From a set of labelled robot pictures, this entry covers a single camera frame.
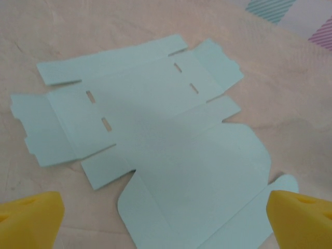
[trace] striped fabric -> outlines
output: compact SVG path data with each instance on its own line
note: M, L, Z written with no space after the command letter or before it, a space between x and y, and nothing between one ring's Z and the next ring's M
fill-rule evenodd
M332 50L332 17L309 38L309 41Z
M246 11L277 24L295 1L296 0L251 0Z

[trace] beige table surface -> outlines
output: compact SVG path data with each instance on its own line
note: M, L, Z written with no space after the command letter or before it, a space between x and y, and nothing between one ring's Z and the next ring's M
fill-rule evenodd
M40 168L10 112L11 93L45 93L36 63L180 33L213 38L244 79L227 91L272 158L270 179L332 200L332 54L218 0L0 0L0 202L60 191L66 213L54 248L135 248L116 207L126 176L93 191L80 163ZM271 236L261 248L278 248Z

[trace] blue stripe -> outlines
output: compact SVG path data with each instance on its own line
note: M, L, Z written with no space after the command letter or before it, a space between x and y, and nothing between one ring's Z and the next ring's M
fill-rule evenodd
M278 24L296 0L252 0L246 11Z

